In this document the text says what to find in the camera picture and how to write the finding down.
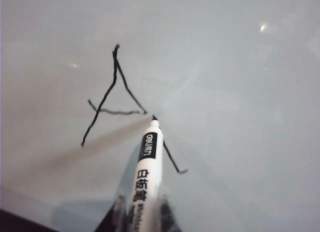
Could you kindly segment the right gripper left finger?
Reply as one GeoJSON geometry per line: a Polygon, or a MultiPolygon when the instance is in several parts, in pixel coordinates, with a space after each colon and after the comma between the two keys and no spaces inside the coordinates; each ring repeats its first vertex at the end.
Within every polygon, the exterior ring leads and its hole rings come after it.
{"type": "Polygon", "coordinates": [[[123,194],[119,194],[109,211],[94,230],[95,232],[128,232],[129,217],[127,200],[123,194]]]}

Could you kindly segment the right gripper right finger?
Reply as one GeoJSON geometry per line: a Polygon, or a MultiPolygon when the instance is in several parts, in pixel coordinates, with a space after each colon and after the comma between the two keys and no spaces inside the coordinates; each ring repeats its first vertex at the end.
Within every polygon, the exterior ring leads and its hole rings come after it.
{"type": "Polygon", "coordinates": [[[182,232],[168,194],[161,190],[156,201],[156,231],[182,232]]]}

